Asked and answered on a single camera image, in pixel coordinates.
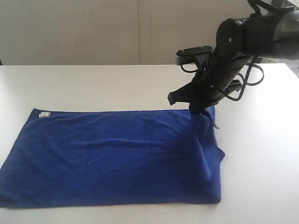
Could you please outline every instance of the white table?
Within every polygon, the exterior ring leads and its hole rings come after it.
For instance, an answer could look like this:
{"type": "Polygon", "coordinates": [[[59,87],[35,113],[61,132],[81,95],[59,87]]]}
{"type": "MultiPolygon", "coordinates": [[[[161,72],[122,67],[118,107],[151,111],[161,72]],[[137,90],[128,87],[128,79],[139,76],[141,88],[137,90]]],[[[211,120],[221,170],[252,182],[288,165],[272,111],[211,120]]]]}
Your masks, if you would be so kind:
{"type": "MultiPolygon", "coordinates": [[[[265,80],[240,102],[216,107],[216,137],[226,153],[218,205],[160,204],[33,210],[0,209],[1,224],[299,223],[299,79],[285,64],[263,64],[265,80]]],[[[251,82],[258,80],[255,69],[251,82]]],[[[117,111],[169,106],[188,83],[175,65],[1,66],[0,165],[32,108],[117,111]]]]}

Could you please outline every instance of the white wall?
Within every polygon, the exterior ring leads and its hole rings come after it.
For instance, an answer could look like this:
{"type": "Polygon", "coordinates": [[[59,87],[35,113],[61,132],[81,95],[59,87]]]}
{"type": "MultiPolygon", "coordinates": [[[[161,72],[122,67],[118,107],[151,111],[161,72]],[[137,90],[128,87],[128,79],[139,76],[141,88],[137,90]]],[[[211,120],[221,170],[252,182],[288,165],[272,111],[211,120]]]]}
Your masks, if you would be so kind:
{"type": "Polygon", "coordinates": [[[4,64],[163,64],[181,48],[215,45],[246,0],[2,0],[4,64]]]}

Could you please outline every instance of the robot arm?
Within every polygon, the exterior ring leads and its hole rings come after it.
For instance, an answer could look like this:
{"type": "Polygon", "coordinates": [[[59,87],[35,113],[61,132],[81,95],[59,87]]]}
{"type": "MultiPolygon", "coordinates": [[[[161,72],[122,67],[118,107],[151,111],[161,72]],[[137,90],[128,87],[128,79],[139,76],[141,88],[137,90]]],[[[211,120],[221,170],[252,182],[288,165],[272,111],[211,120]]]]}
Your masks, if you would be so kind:
{"type": "Polygon", "coordinates": [[[168,95],[171,105],[187,102],[191,112],[200,112],[224,97],[238,101],[258,56],[299,59],[299,11],[277,9],[261,0],[248,2],[255,13],[249,18],[224,21],[218,28],[214,50],[205,46],[176,53],[177,65],[195,63],[198,69],[189,84],[168,95]],[[257,5],[271,14],[261,15],[257,5]],[[234,78],[250,59],[249,70],[241,84],[234,78]],[[235,90],[241,90],[240,96],[230,97],[235,90]]]}

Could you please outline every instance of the blue microfiber cloth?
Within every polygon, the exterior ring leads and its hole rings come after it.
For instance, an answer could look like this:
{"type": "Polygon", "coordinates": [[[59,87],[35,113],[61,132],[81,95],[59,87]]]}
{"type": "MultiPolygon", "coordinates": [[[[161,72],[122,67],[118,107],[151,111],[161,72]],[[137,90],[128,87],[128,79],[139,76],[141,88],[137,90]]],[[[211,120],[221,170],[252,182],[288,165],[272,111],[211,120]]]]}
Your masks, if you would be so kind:
{"type": "Polygon", "coordinates": [[[214,108],[34,109],[0,169],[0,207],[219,203],[214,108]]]}

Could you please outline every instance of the towel tag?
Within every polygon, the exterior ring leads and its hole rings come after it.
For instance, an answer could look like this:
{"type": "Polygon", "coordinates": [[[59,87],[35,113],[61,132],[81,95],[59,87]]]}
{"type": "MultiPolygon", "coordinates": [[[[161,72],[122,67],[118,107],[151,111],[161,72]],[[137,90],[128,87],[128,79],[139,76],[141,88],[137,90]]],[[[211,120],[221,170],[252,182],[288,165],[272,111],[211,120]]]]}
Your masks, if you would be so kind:
{"type": "Polygon", "coordinates": [[[41,112],[41,113],[39,114],[39,118],[47,118],[47,117],[49,117],[50,115],[51,115],[50,112],[41,112]]]}

